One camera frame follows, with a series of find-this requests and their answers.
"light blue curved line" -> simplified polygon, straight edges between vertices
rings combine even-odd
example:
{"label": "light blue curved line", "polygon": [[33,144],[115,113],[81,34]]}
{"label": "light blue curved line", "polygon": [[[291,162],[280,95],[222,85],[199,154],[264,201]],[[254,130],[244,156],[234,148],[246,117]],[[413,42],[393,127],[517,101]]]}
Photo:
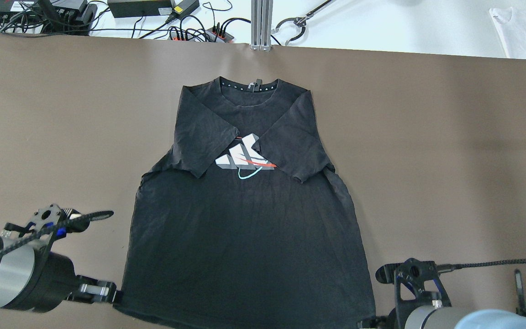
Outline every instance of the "light blue curved line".
{"label": "light blue curved line", "polygon": [[238,169],[238,173],[237,173],[237,175],[238,175],[238,177],[239,177],[240,179],[250,179],[251,177],[253,177],[254,175],[256,175],[259,171],[261,171],[261,169],[263,169],[263,167],[259,167],[259,168],[257,168],[257,170],[253,171],[253,173],[251,173],[250,175],[247,175],[247,176],[245,176],[245,177],[241,177],[241,169],[239,168],[239,169]]}

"white label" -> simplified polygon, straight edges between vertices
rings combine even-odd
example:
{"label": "white label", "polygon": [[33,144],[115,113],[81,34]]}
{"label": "white label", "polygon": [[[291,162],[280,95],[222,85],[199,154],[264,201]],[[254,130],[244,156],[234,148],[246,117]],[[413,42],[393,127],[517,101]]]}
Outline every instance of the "white label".
{"label": "white label", "polygon": [[172,13],[172,8],[166,7],[166,8],[158,8],[160,15],[169,15]]}
{"label": "white label", "polygon": [[31,5],[34,4],[35,1],[14,1],[13,5],[11,6],[11,9],[9,9],[9,11],[11,11],[11,12],[23,12],[24,10],[26,10],[27,7],[23,6],[21,4],[21,2],[23,2],[24,4],[27,4],[28,6],[31,6]]}

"shirt sleeve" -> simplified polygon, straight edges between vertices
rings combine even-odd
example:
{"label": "shirt sleeve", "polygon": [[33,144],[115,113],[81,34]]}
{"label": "shirt sleeve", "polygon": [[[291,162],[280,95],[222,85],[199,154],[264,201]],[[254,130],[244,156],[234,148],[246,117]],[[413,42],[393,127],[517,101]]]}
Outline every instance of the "shirt sleeve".
{"label": "shirt sleeve", "polygon": [[236,127],[204,106],[187,87],[183,87],[174,144],[150,173],[178,169],[189,171],[199,178],[237,136]]}
{"label": "shirt sleeve", "polygon": [[301,94],[252,148],[301,183],[325,167],[334,170],[317,131],[310,91]]}

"white graphic print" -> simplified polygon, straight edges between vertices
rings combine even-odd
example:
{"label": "white graphic print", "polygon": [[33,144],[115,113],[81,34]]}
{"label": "white graphic print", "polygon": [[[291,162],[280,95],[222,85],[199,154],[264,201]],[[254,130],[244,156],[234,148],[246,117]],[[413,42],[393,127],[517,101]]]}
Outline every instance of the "white graphic print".
{"label": "white graphic print", "polygon": [[[254,133],[243,137],[240,144],[228,150],[229,154],[225,154],[216,159],[217,166],[222,169],[238,169],[239,171],[241,169],[255,170],[255,173],[260,170],[273,170],[276,166],[252,149],[253,144],[255,144],[257,140],[259,140],[259,137]],[[239,175],[239,178],[250,178],[255,173],[247,177],[241,177]]]}

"t-shirt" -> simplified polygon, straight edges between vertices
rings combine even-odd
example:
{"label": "t-shirt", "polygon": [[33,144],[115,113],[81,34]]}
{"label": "t-shirt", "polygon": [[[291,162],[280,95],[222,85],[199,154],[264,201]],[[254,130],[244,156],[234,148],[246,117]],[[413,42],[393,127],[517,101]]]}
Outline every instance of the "t-shirt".
{"label": "t-shirt", "polygon": [[178,329],[357,329],[374,316],[309,90],[182,88],[174,144],[136,195],[122,291],[117,310]]}

